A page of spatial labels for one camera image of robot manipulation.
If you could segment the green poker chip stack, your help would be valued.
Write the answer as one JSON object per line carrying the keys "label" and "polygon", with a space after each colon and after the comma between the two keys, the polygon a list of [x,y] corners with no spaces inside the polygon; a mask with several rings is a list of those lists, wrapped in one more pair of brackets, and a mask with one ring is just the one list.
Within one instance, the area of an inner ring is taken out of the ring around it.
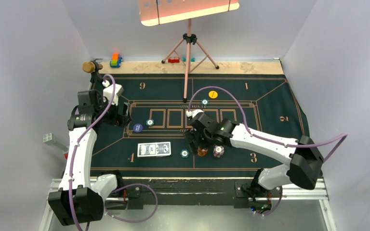
{"label": "green poker chip stack", "polygon": [[180,152],[180,156],[181,156],[182,158],[188,158],[188,157],[189,157],[189,151],[188,151],[188,150],[182,150],[182,151]]}

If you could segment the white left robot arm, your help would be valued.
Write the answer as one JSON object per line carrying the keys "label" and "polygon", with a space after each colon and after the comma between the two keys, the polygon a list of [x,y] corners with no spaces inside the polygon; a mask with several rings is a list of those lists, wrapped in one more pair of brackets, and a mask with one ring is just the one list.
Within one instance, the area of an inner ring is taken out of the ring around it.
{"label": "white left robot arm", "polygon": [[48,204],[63,226],[101,220],[106,198],[118,197],[124,192],[124,183],[118,170],[106,171],[90,183],[90,167],[97,133],[102,124],[126,127],[131,118],[129,104],[118,113],[119,84],[98,90],[78,92],[78,105],[67,122],[69,152],[63,178],[58,190],[49,193]]}

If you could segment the green chips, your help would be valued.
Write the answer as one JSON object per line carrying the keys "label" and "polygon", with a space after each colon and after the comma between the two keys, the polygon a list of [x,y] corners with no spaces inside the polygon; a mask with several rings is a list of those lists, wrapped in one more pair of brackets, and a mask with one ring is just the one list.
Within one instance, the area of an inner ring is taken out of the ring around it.
{"label": "green chips", "polygon": [[154,120],[153,120],[153,119],[148,119],[148,120],[146,121],[146,125],[147,125],[147,126],[149,126],[149,127],[154,126],[154,124],[155,124],[155,122],[154,122]]}
{"label": "green chips", "polygon": [[207,99],[201,100],[201,105],[207,106],[208,104],[209,104],[209,100],[207,100]]}

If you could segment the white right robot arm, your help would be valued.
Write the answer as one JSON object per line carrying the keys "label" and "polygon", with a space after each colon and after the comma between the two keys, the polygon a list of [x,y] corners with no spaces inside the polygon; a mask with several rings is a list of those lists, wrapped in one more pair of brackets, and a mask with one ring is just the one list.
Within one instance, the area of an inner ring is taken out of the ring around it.
{"label": "white right robot arm", "polygon": [[191,129],[184,132],[184,137],[195,154],[213,146],[227,146],[263,154],[280,162],[279,166],[256,172],[251,183],[255,195],[262,196],[287,184],[313,190],[322,175],[324,158],[307,136],[297,140],[260,132],[228,119],[218,123],[200,109],[186,110],[185,115]]}

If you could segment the red yellow poker chip stack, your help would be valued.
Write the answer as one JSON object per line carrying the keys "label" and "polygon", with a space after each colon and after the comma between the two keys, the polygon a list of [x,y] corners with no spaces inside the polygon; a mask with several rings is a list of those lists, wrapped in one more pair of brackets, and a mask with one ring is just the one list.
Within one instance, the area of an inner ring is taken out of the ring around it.
{"label": "red yellow poker chip stack", "polygon": [[207,148],[201,148],[201,147],[198,147],[198,150],[197,150],[197,155],[198,156],[201,156],[201,157],[204,157],[207,155],[208,153],[208,150]]}

